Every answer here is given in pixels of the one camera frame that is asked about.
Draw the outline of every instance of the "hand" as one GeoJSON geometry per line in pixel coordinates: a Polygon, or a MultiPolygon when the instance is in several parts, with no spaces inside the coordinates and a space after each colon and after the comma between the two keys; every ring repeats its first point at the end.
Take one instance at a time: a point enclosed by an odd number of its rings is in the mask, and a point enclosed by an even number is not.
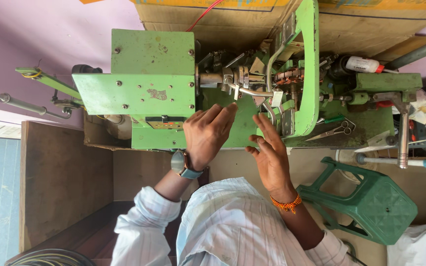
{"type": "Polygon", "coordinates": [[[285,144],[269,118],[260,114],[252,116],[252,119],[263,132],[265,139],[257,135],[249,136],[250,141],[259,145],[261,152],[251,146],[245,150],[256,159],[262,183],[271,196],[278,202],[292,202],[296,197],[296,191],[290,180],[285,144]]]}
{"type": "Polygon", "coordinates": [[[197,111],[184,122],[189,167],[201,171],[215,158],[230,136],[237,110],[236,103],[225,108],[215,104],[206,112],[197,111]]]}

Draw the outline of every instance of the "red wire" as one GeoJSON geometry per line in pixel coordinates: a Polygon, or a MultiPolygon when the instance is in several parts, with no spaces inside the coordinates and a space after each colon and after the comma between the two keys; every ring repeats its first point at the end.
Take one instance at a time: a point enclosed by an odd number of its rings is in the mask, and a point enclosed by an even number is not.
{"type": "Polygon", "coordinates": [[[208,13],[211,9],[213,9],[217,4],[223,2],[223,0],[216,0],[214,3],[212,3],[212,5],[210,5],[210,7],[208,7],[205,12],[203,12],[203,14],[198,17],[198,19],[195,21],[195,23],[193,23],[193,25],[191,27],[189,27],[186,32],[189,32],[193,29],[193,27],[195,27],[195,25],[197,24],[197,22],[204,16],[206,15],[206,13],[208,13]]]}

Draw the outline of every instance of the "white cloth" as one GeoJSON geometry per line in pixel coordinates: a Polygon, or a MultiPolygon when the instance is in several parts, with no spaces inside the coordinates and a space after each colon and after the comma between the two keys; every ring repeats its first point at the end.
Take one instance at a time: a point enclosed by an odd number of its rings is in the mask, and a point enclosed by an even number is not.
{"type": "Polygon", "coordinates": [[[397,243],[387,246],[387,265],[426,266],[426,224],[408,227],[397,243]]]}
{"type": "MultiPolygon", "coordinates": [[[[169,245],[163,232],[180,212],[151,187],[134,198],[135,207],[120,215],[111,266],[165,266],[169,245]]],[[[177,236],[182,266],[349,266],[347,246],[329,231],[315,248],[304,251],[279,211],[244,178],[207,184],[192,194],[177,236]]]]}

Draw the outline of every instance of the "screwdriver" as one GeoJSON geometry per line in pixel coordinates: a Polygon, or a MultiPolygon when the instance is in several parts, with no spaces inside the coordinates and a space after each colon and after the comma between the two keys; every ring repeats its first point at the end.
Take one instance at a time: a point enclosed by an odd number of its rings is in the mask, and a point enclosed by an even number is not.
{"type": "Polygon", "coordinates": [[[335,117],[328,118],[328,119],[320,118],[320,119],[318,119],[318,121],[317,121],[318,123],[316,123],[316,124],[328,124],[328,123],[331,123],[331,122],[343,121],[344,119],[345,119],[345,116],[340,114],[339,116],[335,116],[335,117]]]}

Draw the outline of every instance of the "red bottle cap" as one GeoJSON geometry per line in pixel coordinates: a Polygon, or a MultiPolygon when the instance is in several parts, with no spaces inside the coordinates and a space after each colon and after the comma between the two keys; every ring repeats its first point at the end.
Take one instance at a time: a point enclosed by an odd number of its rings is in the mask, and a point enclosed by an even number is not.
{"type": "Polygon", "coordinates": [[[383,65],[379,65],[376,69],[376,73],[382,73],[382,70],[384,69],[383,65]]]}

